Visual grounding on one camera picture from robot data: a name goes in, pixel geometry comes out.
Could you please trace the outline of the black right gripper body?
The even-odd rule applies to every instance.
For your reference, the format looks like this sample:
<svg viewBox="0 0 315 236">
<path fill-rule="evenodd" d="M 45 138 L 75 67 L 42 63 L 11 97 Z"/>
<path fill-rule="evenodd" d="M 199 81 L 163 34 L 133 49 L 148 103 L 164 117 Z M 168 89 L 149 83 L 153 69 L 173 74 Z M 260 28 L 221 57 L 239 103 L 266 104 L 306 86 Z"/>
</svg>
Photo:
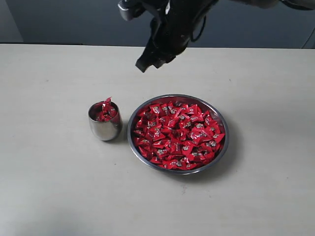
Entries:
<svg viewBox="0 0 315 236">
<path fill-rule="evenodd" d="M 145 48 L 155 51 L 155 60 L 178 56 L 202 36 L 207 13 L 216 4 L 216 0 L 168 0 L 150 23 Z"/>
</svg>

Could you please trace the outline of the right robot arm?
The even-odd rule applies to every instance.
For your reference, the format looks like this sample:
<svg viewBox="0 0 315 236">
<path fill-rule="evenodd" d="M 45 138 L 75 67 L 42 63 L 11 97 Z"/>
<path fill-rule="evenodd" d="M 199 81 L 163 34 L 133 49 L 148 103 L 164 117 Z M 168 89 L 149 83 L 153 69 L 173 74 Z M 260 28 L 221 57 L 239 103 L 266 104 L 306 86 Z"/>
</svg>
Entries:
<svg viewBox="0 0 315 236">
<path fill-rule="evenodd" d="M 135 16 L 153 16 L 141 71 L 187 47 L 308 47 L 315 29 L 312 0 L 137 0 L 135 7 Z"/>
</svg>

